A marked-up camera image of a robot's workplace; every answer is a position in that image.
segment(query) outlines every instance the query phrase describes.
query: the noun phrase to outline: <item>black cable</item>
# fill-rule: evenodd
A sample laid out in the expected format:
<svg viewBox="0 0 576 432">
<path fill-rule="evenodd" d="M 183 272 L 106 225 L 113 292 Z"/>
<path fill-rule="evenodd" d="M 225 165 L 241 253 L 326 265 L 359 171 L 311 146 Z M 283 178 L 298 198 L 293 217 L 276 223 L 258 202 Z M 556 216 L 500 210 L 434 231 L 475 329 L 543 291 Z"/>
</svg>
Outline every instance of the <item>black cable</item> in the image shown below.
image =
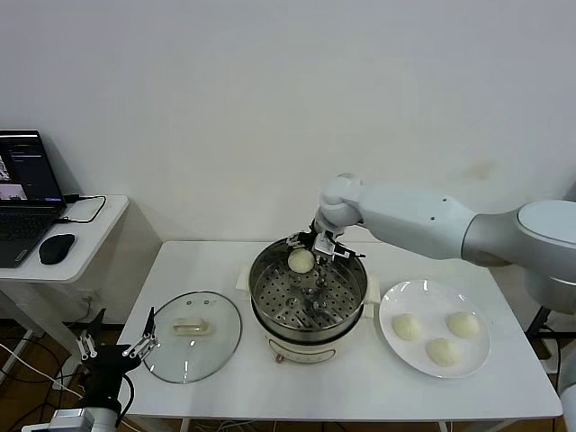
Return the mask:
<svg viewBox="0 0 576 432">
<path fill-rule="evenodd" d="M 58 376 L 58 374 L 62 374 L 62 364 L 60 362 L 58 362 L 58 370 L 56 371 L 56 375 L 54 376 L 54 378 L 56 378 L 56 376 Z M 60 409 L 61 404 L 62 404 L 62 392 L 63 387 L 64 387 L 64 378 L 60 378 L 60 384 L 62 385 L 60 387 L 60 396 L 59 396 L 59 400 L 58 400 L 58 409 Z M 46 390 L 46 395 L 44 396 L 44 405 L 42 406 L 41 410 L 40 410 L 40 419 L 39 419 L 39 423 L 42 422 L 42 419 L 44 418 L 44 408 L 46 407 L 46 404 L 48 403 L 48 397 L 50 396 L 50 391 L 52 390 L 52 384 L 50 384 L 48 386 L 48 389 Z"/>
<path fill-rule="evenodd" d="M 56 363 L 59 365 L 59 360 L 56 357 L 56 355 L 54 354 L 54 352 L 51 351 L 50 349 L 48 349 L 47 347 L 45 347 L 43 344 L 41 344 L 41 343 L 39 343 L 33 339 L 30 339 L 28 337 L 0 337 L 0 340 L 26 340 L 26 341 L 44 349 L 45 351 L 48 351 L 48 353 L 54 358 L 54 360 L 56 360 Z M 23 380 L 22 378 L 17 378 L 15 376 L 10 375 L 8 372 L 6 372 L 4 370 L 0 370 L 0 373 L 6 375 L 8 378 L 15 380 L 19 383 L 27 383 L 27 384 L 52 383 L 52 381 L 50 381 L 50 380 L 40 380 L 40 381 Z M 82 372 L 71 373 L 70 375 L 64 375 L 63 378 L 68 378 L 69 376 L 80 375 L 80 374 L 83 374 L 83 373 Z"/>
<path fill-rule="evenodd" d="M 44 346 L 43 344 L 36 342 L 33 339 L 30 339 L 29 337 L 0 337 L 0 340 L 26 340 L 34 345 L 37 345 L 38 347 L 41 347 L 42 349 L 48 351 L 48 353 L 52 356 L 52 358 L 54 358 L 54 360 L 56 361 L 56 364 L 58 365 L 58 372 L 60 372 L 62 370 L 62 364 L 60 364 L 60 361 L 58 360 L 58 358 L 56 357 L 56 355 L 52 352 L 52 350 L 48 349 L 46 346 Z M 50 395 L 50 388 L 51 385 L 48 388 L 48 391 L 46 393 L 46 396 L 44 397 L 44 404 L 43 405 L 39 405 L 37 408 L 39 408 L 41 406 L 41 410 L 40 410 L 40 423 L 42 422 L 42 417 L 44 416 L 44 407 L 46 406 L 46 404 L 48 403 L 48 397 Z"/>
<path fill-rule="evenodd" d="M 32 408 L 30 411 L 28 411 L 26 414 L 24 414 L 23 416 L 21 416 L 20 418 L 18 418 L 6 431 L 7 432 L 11 432 L 14 430 L 14 428 L 16 428 L 16 426 L 18 426 L 18 423 L 20 423 L 22 420 L 26 419 L 28 416 L 30 416 L 35 410 L 37 410 L 40 407 L 46 406 L 46 405 L 50 405 L 54 410 L 56 409 L 56 407 L 54 405 L 52 405 L 51 403 L 48 402 L 44 402 L 41 403 L 40 405 Z"/>
<path fill-rule="evenodd" d="M 76 220 L 76 219 L 70 219 L 68 216 L 64 216 L 63 218 L 55 219 L 54 223 L 90 223 L 91 221 L 96 219 L 96 216 L 98 216 L 98 214 L 100 213 L 100 210 L 106 205 L 106 197 L 104 195 L 80 196 L 80 197 L 77 197 L 75 200 L 71 200 L 71 201 L 67 200 L 67 203 L 68 202 L 75 203 L 76 201 L 92 200 L 94 198 L 102 198 L 102 204 L 100 204 L 100 207 L 98 207 L 98 210 L 96 210 L 96 213 L 94 213 L 94 215 L 90 219 L 88 219 L 88 220 Z"/>
<path fill-rule="evenodd" d="M 126 415 L 128 410 L 130 409 L 130 406 L 134 402 L 134 392 L 135 392 L 134 391 L 134 383 L 132 382 L 130 377 L 126 374 L 124 374 L 122 376 L 122 378 L 124 378 L 124 380 L 126 380 L 126 383 L 128 383 L 128 386 L 130 387 L 130 398 L 128 399 L 128 403 L 124 407 L 124 410 L 120 413 L 120 416 L 118 416 L 118 418 L 116 419 L 116 424 L 115 424 L 116 427 L 118 427 L 120 425 L 120 422 L 122 421 L 122 419 L 124 418 L 124 416 Z"/>
<path fill-rule="evenodd" d="M 543 329 L 550 330 L 554 333 L 554 330 L 546 326 L 545 324 L 542 326 Z M 558 394 L 558 384 L 560 383 L 560 366 L 562 365 L 562 350 L 560 349 L 560 340 L 556 339 L 556 348 L 558 349 L 558 364 L 556 365 L 556 382 L 554 383 L 554 390 L 556 394 Z M 552 432 L 556 430 L 556 418 L 552 419 Z"/>
<path fill-rule="evenodd" d="M 58 358 L 56 357 L 56 355 L 54 354 L 54 352 L 50 349 L 48 349 L 46 346 L 44 346 L 43 344 L 41 344 L 40 342 L 36 342 L 34 339 L 30 339 L 29 337 L 0 337 L 0 340 L 26 340 L 28 342 L 30 342 L 31 344 L 37 345 L 38 347 L 41 347 L 42 349 L 44 349 L 45 351 L 48 351 L 48 353 L 52 356 L 52 358 L 54 358 L 54 360 L 56 361 L 56 364 L 58 366 L 60 366 L 60 361 L 58 360 Z"/>
<path fill-rule="evenodd" d="M 75 324 L 77 324 L 78 322 L 80 322 L 82 320 L 85 320 L 86 318 L 88 318 L 90 316 L 90 310 L 92 309 L 92 300 L 85 300 L 85 302 L 88 303 L 88 309 L 86 310 L 86 314 L 83 317 L 76 319 L 71 324 L 68 324 L 66 327 L 68 327 L 69 329 L 72 329 L 72 326 L 74 326 Z"/>
</svg>

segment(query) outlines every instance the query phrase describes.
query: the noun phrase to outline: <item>black mouse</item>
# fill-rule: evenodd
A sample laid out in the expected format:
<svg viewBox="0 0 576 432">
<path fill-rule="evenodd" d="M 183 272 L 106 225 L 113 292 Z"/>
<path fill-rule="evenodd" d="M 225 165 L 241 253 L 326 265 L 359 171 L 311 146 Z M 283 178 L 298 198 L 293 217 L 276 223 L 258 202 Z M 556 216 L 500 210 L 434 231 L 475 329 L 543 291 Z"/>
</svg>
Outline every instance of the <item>black mouse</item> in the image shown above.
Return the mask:
<svg viewBox="0 0 576 432">
<path fill-rule="evenodd" d="M 59 263 L 66 257 L 75 239 L 74 234 L 59 234 L 46 238 L 38 250 L 40 262 L 43 264 Z"/>
</svg>

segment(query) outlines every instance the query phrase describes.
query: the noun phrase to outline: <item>white table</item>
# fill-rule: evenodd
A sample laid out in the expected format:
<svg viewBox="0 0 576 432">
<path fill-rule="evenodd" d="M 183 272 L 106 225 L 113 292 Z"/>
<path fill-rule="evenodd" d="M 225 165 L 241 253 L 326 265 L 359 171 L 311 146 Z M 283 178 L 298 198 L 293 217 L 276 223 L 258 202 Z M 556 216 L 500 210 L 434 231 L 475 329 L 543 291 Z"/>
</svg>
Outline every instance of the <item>white table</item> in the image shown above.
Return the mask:
<svg viewBox="0 0 576 432">
<path fill-rule="evenodd" d="M 199 382 L 171 384 L 144 365 L 130 373 L 135 416 L 337 421 L 438 421 L 549 418 L 561 403 L 500 289 L 486 269 L 434 261 L 384 244 L 349 246 L 365 253 L 381 292 L 397 282 L 430 278 L 467 295 L 484 313 L 492 337 L 486 365 L 475 375 L 442 380 L 395 355 L 377 320 L 361 319 L 351 347 L 323 364 L 275 362 L 243 292 L 240 268 L 266 243 L 167 242 L 158 253 L 120 337 L 139 339 L 150 307 L 179 294 L 211 290 L 238 307 L 243 333 L 234 356 Z M 128 398 L 122 387 L 121 401 Z"/>
<path fill-rule="evenodd" d="M 74 220 L 87 220 L 97 211 L 102 200 L 85 200 L 69 205 L 62 216 Z M 40 336 L 46 331 L 72 355 L 64 374 L 70 374 L 79 361 L 76 337 L 60 321 L 59 314 L 39 295 L 42 284 L 71 284 L 77 280 L 104 243 L 104 240 L 128 207 L 128 198 L 123 195 L 106 195 L 106 204 L 90 223 L 67 223 L 54 225 L 45 239 L 57 234 L 74 234 L 76 241 L 67 256 L 58 264 L 44 265 L 40 262 L 38 248 L 26 257 L 17 268 L 0 268 L 0 304 L 13 319 Z"/>
</svg>

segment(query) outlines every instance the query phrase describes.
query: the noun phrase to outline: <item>white cable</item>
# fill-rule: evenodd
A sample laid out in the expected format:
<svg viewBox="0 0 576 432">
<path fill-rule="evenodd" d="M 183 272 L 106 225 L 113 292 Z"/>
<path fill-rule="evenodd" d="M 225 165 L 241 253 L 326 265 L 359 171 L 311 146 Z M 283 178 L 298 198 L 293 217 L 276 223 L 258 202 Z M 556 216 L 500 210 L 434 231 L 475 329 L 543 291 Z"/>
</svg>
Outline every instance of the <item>white cable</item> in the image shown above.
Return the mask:
<svg viewBox="0 0 576 432">
<path fill-rule="evenodd" d="M 51 380 L 53 383 L 57 384 L 58 387 L 61 387 L 62 390 L 66 390 L 67 392 L 71 392 L 73 394 L 75 394 L 78 398 L 82 398 L 82 395 L 80 393 L 76 393 L 73 390 L 70 390 L 69 388 L 67 388 L 66 386 L 60 384 L 58 381 L 56 381 L 54 378 L 52 378 L 50 375 L 46 375 L 44 372 L 40 372 L 38 369 L 36 369 L 33 366 L 30 366 L 29 364 L 27 364 L 26 362 L 24 362 L 14 351 L 12 351 L 10 348 L 6 347 L 4 344 L 0 344 L 0 347 L 2 347 L 3 349 L 5 349 L 6 351 L 8 351 L 10 354 L 12 354 L 16 360 L 18 360 L 20 363 L 22 363 L 23 365 L 28 366 L 30 369 L 32 369 L 35 373 L 40 374 L 46 378 L 48 378 L 49 380 Z"/>
<path fill-rule="evenodd" d="M 121 423 L 122 423 L 126 428 L 132 429 L 134 432 L 142 432 L 140 429 L 136 429 L 135 427 L 130 426 L 130 425 L 129 425 L 128 423 L 126 423 L 124 420 L 122 420 Z"/>
<path fill-rule="evenodd" d="M 226 423 L 226 421 L 225 421 L 220 425 L 220 427 L 218 428 L 218 430 L 216 432 L 221 432 L 222 430 L 235 428 L 236 426 L 247 425 L 247 424 L 254 423 L 254 422 L 255 422 L 255 420 L 250 420 L 250 421 L 243 421 L 241 423 L 233 423 L 231 425 L 224 426 L 224 423 Z"/>
<path fill-rule="evenodd" d="M 68 387 L 60 384 L 58 381 L 56 381 L 54 378 L 52 378 L 50 375 L 46 375 L 44 372 L 39 371 L 38 369 L 36 369 L 33 366 L 30 366 L 29 364 L 27 364 L 25 361 L 23 361 L 13 350 L 11 350 L 10 348 L 6 347 L 4 344 L 0 344 L 0 347 L 2 347 L 3 349 L 5 349 L 6 351 L 8 351 L 12 356 L 14 356 L 14 358 L 16 360 L 18 360 L 20 363 L 22 363 L 25 366 L 28 366 L 30 369 L 32 369 L 36 374 L 40 374 L 46 378 L 48 378 L 49 380 L 51 380 L 53 383 L 55 383 L 58 387 L 61 387 L 62 390 L 66 390 L 67 392 L 70 392 L 72 394 L 75 394 L 78 398 L 82 399 L 82 395 L 80 393 L 76 393 L 73 390 L 70 390 Z M 124 420 L 121 421 L 121 423 L 126 426 L 127 428 L 132 429 L 135 432 L 142 432 L 139 429 L 136 429 L 135 427 L 130 426 L 128 423 L 126 423 Z"/>
</svg>

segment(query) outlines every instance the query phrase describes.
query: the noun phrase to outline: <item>cable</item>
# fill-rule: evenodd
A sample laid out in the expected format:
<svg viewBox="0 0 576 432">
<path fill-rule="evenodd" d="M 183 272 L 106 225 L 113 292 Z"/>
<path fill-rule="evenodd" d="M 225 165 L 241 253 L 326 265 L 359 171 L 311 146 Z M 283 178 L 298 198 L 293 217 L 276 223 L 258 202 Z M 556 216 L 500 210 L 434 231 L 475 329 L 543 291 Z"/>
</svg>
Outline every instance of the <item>cable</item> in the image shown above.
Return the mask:
<svg viewBox="0 0 576 432">
<path fill-rule="evenodd" d="M 27 364 L 25 361 L 23 361 L 18 355 L 16 355 L 16 353 L 15 353 L 13 350 L 11 350 L 10 348 L 6 347 L 4 344 L 0 344 L 0 347 L 2 347 L 3 349 L 5 349 L 6 351 L 8 351 L 8 352 L 9 352 L 11 355 L 13 355 L 20 363 L 22 363 L 22 364 L 25 365 L 25 366 L 28 366 L 28 367 L 29 367 L 30 369 L 32 369 L 35 373 L 40 374 L 40 375 L 48 378 L 50 381 L 52 381 L 52 382 L 55 383 L 57 386 L 59 386 L 62 390 L 65 390 L 65 391 L 67 391 L 67 392 L 69 392 L 69 393 L 75 394 L 78 398 L 82 399 L 82 395 L 81 395 L 80 393 L 77 393 L 77 392 L 75 392 L 75 391 L 73 391 L 73 390 L 70 390 L 70 389 L 67 388 L 63 383 L 60 384 L 58 381 L 56 381 L 56 380 L 55 380 L 54 378 L 52 378 L 51 376 L 46 375 L 44 372 L 39 371 L 38 369 L 36 369 L 36 368 L 33 367 L 33 366 L 30 366 L 30 365 Z M 132 429 L 134 432 L 142 432 L 141 430 L 136 429 L 135 427 L 132 427 L 131 425 L 129 425 L 128 423 L 126 423 L 124 420 L 122 420 L 121 423 L 122 423 L 124 426 L 126 426 L 127 428 Z"/>
<path fill-rule="evenodd" d="M 67 203 L 75 203 L 76 201 L 83 201 L 83 200 L 92 200 L 94 198 L 102 198 L 102 203 L 100 204 L 100 207 L 98 207 L 98 210 L 96 210 L 96 213 L 94 213 L 94 215 L 89 220 L 76 220 L 76 219 L 70 219 L 68 216 L 64 216 L 63 218 L 55 219 L 54 223 L 90 223 L 91 221 L 96 219 L 96 216 L 98 216 L 100 210 L 106 205 L 106 197 L 104 195 L 78 196 L 78 197 L 76 197 L 75 195 L 67 195 L 67 196 L 74 196 L 74 198 L 71 199 L 66 199 L 65 197 Z"/>
<path fill-rule="evenodd" d="M 224 426 L 224 424 L 226 423 L 226 421 L 224 421 L 224 422 L 220 425 L 220 427 L 216 430 L 216 432 L 221 432 L 221 430 L 226 430 L 226 429 L 230 429 L 230 428 L 235 428 L 235 427 L 237 427 L 237 426 L 247 425 L 247 424 L 254 423 L 254 422 L 255 422 L 255 420 L 250 420 L 250 421 L 243 421 L 243 422 L 240 422 L 240 423 L 233 423 L 232 425 Z"/>
<path fill-rule="evenodd" d="M 63 364 L 58 362 L 58 370 L 56 371 L 56 376 L 58 376 L 59 374 L 62 374 L 62 367 L 63 367 Z M 60 378 L 60 384 L 64 385 L 64 378 Z M 50 397 L 50 391 L 51 390 L 52 390 L 52 386 L 49 385 L 48 389 L 46 389 L 46 394 L 44 395 L 44 404 L 48 403 L 48 398 Z M 46 405 L 43 405 L 42 409 L 40 410 L 40 417 L 38 418 L 39 423 L 41 423 L 44 419 L 44 408 L 46 408 Z M 60 392 L 59 392 L 59 396 L 58 396 L 58 409 L 60 409 L 60 408 L 62 408 L 62 388 L 60 388 Z"/>
<path fill-rule="evenodd" d="M 120 413 L 120 416 L 118 416 L 118 418 L 116 419 L 116 424 L 115 424 L 116 427 L 118 427 L 120 425 L 120 422 L 122 421 L 122 419 L 124 418 L 124 416 L 128 412 L 128 409 L 130 408 L 130 406 L 134 402 L 134 392 L 135 392 L 134 383 L 132 382 L 132 380 L 130 379 L 130 377 L 127 374 L 124 374 L 122 376 L 122 378 L 124 380 L 126 380 L 126 383 L 128 383 L 128 386 L 130 387 L 130 399 L 128 400 L 128 403 L 124 407 L 124 410 Z"/>
<path fill-rule="evenodd" d="M 3 349 L 5 349 L 6 351 L 8 351 L 10 354 L 12 354 L 16 359 L 18 359 L 20 361 L 20 363 L 22 363 L 23 365 L 28 366 L 30 369 L 32 369 L 35 373 L 40 374 L 46 378 L 48 378 L 49 380 L 51 380 L 53 383 L 55 383 L 58 387 L 61 387 L 62 389 L 66 390 L 67 392 L 70 392 L 72 394 L 75 394 L 78 398 L 82 398 L 82 395 L 80 393 L 76 393 L 73 390 L 68 389 L 66 386 L 64 386 L 63 384 L 60 384 L 58 381 L 56 381 L 54 378 L 52 378 L 51 376 L 45 374 L 44 372 L 39 371 L 38 369 L 36 369 L 34 366 L 30 366 L 29 364 L 27 364 L 25 361 L 23 361 L 18 355 L 16 355 L 16 353 L 11 350 L 10 348 L 6 347 L 6 345 L 4 344 L 0 344 L 0 347 L 2 347 Z"/>
<path fill-rule="evenodd" d="M 122 424 L 129 429 L 132 429 L 134 432 L 142 432 L 140 429 L 136 429 L 135 427 L 130 426 L 128 423 L 126 423 L 124 420 L 122 421 Z"/>
<path fill-rule="evenodd" d="M 11 432 L 14 430 L 14 428 L 16 426 L 18 426 L 18 423 L 20 423 L 22 420 L 26 419 L 28 416 L 30 416 L 35 410 L 37 410 L 40 407 L 44 407 L 45 405 L 49 405 L 50 407 L 52 407 L 54 410 L 56 409 L 56 407 L 54 405 L 52 405 L 51 403 L 41 403 L 40 405 L 32 408 L 30 411 L 28 411 L 26 414 L 24 414 L 23 416 L 21 416 L 20 418 L 18 418 L 8 429 L 7 432 Z"/>
<path fill-rule="evenodd" d="M 51 383 L 50 380 L 43 380 L 43 381 L 27 381 L 27 380 L 22 380 L 20 378 L 17 378 L 13 375 L 10 375 L 8 372 L 6 371 L 2 371 L 0 370 L 0 373 L 6 375 L 8 378 L 10 378 L 11 380 L 15 380 L 18 383 L 24 383 L 24 384 L 45 384 L 45 383 Z M 70 375 L 64 375 L 62 376 L 62 378 L 68 378 L 70 376 L 76 376 L 76 375 L 83 375 L 84 372 L 76 372 L 76 373 L 71 373 Z"/>
<path fill-rule="evenodd" d="M 90 310 L 92 309 L 92 299 L 90 297 L 88 297 L 88 300 L 83 300 L 83 302 L 88 303 L 88 309 L 86 311 L 86 314 L 84 315 L 84 317 L 78 318 L 74 322 L 72 322 L 71 324 L 68 324 L 66 327 L 68 327 L 69 329 L 71 329 L 72 326 L 77 324 L 79 321 L 85 320 L 86 318 L 88 318 L 90 316 Z"/>
<path fill-rule="evenodd" d="M 54 360 L 56 361 L 56 364 L 57 364 L 58 366 L 60 366 L 60 361 L 58 360 L 58 358 L 56 357 L 56 355 L 54 354 L 54 352 L 51 351 L 50 349 L 48 349 L 47 347 L 45 347 L 45 346 L 44 346 L 43 344 L 41 344 L 40 342 L 37 342 L 37 341 L 35 341 L 35 340 L 33 340 L 33 339 L 30 339 L 30 338 L 28 338 L 28 337 L 0 337 L 0 340 L 25 340 L 25 341 L 27 341 L 27 342 L 30 342 L 31 344 L 34 344 L 34 345 L 36 345 L 36 346 L 44 349 L 45 351 L 47 351 L 47 352 L 52 356 L 52 358 L 54 358 Z M 1 372 L 2 374 L 6 375 L 7 377 L 12 378 L 13 380 L 18 381 L 18 382 L 20 382 L 20 383 L 29 383 L 29 384 L 32 384 L 32 383 L 49 383 L 49 382 L 50 382 L 50 381 L 47 381 L 47 380 L 44 380 L 44 381 L 27 381 L 27 380 L 23 380 L 23 379 L 21 379 L 21 378 L 16 378 L 15 376 L 10 375 L 8 372 L 6 372 L 6 371 L 4 371 L 4 370 L 0 370 L 0 372 Z"/>
</svg>

